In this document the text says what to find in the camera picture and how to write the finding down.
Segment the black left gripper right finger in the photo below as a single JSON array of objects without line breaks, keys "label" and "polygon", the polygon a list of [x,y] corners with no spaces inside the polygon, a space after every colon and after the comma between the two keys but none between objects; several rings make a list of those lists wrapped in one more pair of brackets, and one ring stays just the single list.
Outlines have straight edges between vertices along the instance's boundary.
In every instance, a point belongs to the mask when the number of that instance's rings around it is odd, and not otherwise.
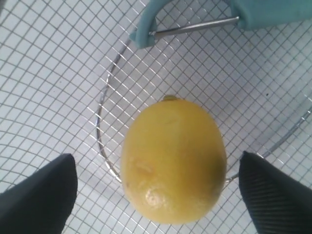
[{"label": "black left gripper right finger", "polygon": [[259,234],[310,234],[312,191],[260,156],[244,151],[239,189]]}]

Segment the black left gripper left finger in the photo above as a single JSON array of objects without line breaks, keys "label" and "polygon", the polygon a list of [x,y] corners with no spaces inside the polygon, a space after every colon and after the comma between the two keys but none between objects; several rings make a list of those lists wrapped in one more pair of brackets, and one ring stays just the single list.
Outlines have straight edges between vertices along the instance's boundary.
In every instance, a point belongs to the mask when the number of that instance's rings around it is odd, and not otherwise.
[{"label": "black left gripper left finger", "polygon": [[78,191],[75,159],[62,154],[0,195],[2,234],[60,234]]}]

